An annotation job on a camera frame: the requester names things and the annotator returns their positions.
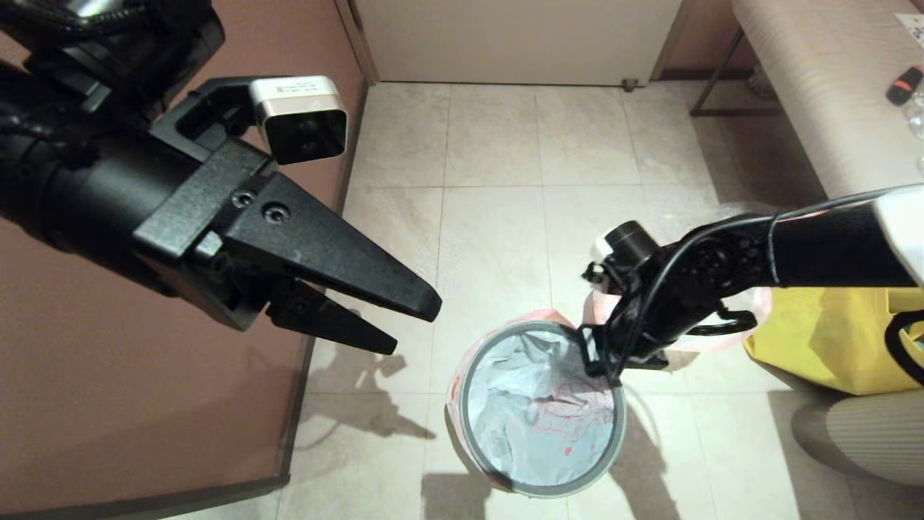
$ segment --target wall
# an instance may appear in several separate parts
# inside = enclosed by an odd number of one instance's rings
[[[216,75],[362,78],[334,0],[223,0]],[[21,49],[0,40],[0,57]],[[285,172],[333,206],[343,159]],[[301,337],[239,333],[0,222],[0,514],[268,477]]]
[[[718,67],[738,27],[732,12],[732,0],[684,0],[675,45],[668,53],[665,71],[696,70]],[[730,68],[750,68],[757,58],[745,37]]]

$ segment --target tiled floor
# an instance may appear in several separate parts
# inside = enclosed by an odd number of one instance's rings
[[[579,319],[578,275],[604,229],[638,219],[660,241],[750,208],[823,196],[785,118],[691,120],[701,83],[618,89],[382,84],[370,92],[346,219],[435,284],[435,324],[337,297],[398,337],[382,359],[319,341],[292,483],[206,519],[795,518],[919,520],[924,493],[845,477],[807,457],[788,420],[820,399],[741,348],[626,377],[618,463],[567,499],[469,475],[447,436],[462,353],[553,306]],[[717,99],[742,103],[738,83]]]

